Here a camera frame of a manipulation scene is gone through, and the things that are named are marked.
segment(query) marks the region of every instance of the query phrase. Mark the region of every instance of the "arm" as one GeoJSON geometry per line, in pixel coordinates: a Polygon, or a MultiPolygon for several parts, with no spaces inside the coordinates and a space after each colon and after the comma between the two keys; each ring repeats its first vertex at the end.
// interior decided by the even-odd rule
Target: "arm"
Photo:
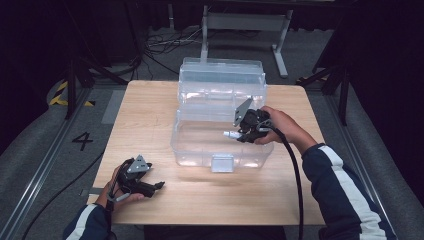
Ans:
{"type": "MultiPolygon", "coordinates": [[[[108,214],[106,211],[107,195],[111,182],[114,181],[119,167],[113,173],[112,179],[106,184],[94,204],[84,206],[68,224],[63,232],[63,239],[106,239],[109,235],[108,214]]],[[[119,190],[118,184],[113,189],[115,197],[123,193],[119,190]]],[[[140,193],[131,194],[124,200],[114,204],[114,209],[119,210],[122,205],[143,199],[140,193]]]]}
{"type": "MultiPolygon", "coordinates": [[[[388,223],[378,215],[358,176],[330,147],[317,144],[284,112],[266,106],[262,110],[270,114],[274,126],[302,154],[303,170],[312,182],[312,195],[327,225],[324,239],[396,239],[388,223]]],[[[270,132],[255,143],[271,141],[281,142],[281,139],[270,132]]]]}

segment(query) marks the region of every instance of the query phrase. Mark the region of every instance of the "sleeve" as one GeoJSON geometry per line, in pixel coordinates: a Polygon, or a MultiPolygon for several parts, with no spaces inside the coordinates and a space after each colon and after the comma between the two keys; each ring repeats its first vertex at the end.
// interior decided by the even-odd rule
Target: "sleeve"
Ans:
{"type": "Polygon", "coordinates": [[[106,239],[108,223],[106,210],[99,205],[89,204],[81,208],[78,215],[63,231],[63,239],[106,239]]]}
{"type": "Polygon", "coordinates": [[[318,144],[302,159],[312,195],[327,225],[324,239],[396,239],[358,176],[333,149],[318,144]]]}

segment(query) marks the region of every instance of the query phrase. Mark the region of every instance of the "white stripe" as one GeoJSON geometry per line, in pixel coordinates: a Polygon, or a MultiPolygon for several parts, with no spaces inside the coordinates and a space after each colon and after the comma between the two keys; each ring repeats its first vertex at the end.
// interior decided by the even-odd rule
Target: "white stripe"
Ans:
{"type": "Polygon", "coordinates": [[[80,239],[82,234],[85,230],[85,225],[87,223],[88,216],[93,211],[94,208],[96,208],[97,205],[90,204],[87,205],[87,207],[82,211],[80,218],[77,221],[77,225],[75,226],[74,231],[69,235],[69,237],[66,240],[74,240],[74,239],[80,239]]]}
{"type": "Polygon", "coordinates": [[[330,159],[333,165],[332,169],[339,180],[340,186],[361,220],[362,234],[360,234],[360,239],[386,239],[386,233],[378,226],[378,223],[381,222],[380,216],[371,211],[365,197],[343,170],[343,160],[328,146],[322,146],[319,149],[330,159]]]}

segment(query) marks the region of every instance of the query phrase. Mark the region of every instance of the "hand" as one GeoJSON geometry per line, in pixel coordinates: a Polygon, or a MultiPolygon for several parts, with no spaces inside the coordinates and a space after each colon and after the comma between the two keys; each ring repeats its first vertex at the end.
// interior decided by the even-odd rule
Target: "hand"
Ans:
{"type": "MultiPolygon", "coordinates": [[[[268,106],[262,107],[261,110],[269,113],[274,127],[284,133],[287,141],[293,143],[301,154],[317,144],[312,136],[286,113],[268,106]]],[[[274,131],[270,131],[265,137],[256,139],[255,144],[267,144],[273,141],[281,143],[280,137],[274,131]]]]}
{"type": "MultiPolygon", "coordinates": [[[[102,205],[104,208],[106,208],[107,203],[107,194],[109,192],[109,188],[112,187],[113,182],[115,180],[116,175],[118,174],[119,167],[115,168],[115,171],[113,172],[112,179],[106,184],[106,186],[103,188],[102,193],[99,195],[99,197],[96,200],[97,204],[102,205]]],[[[115,198],[122,196],[124,193],[120,190],[120,187],[118,186],[118,183],[116,183],[115,188],[113,189],[113,192],[115,193],[115,198]]],[[[122,201],[116,202],[114,206],[114,210],[118,210],[121,206],[130,203],[139,201],[144,198],[144,195],[141,193],[134,193],[125,198],[122,201]]]]}

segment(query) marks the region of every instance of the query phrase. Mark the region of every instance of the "transparent plastic box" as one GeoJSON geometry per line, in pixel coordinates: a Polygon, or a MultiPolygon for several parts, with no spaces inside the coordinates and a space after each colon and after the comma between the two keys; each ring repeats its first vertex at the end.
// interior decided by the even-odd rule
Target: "transparent plastic box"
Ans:
{"type": "Polygon", "coordinates": [[[238,130],[233,126],[235,109],[250,97],[250,108],[265,104],[266,81],[261,62],[185,58],[178,85],[180,105],[171,138],[177,163],[218,171],[262,167],[274,148],[272,143],[241,143],[223,135],[224,131],[238,130]]]}

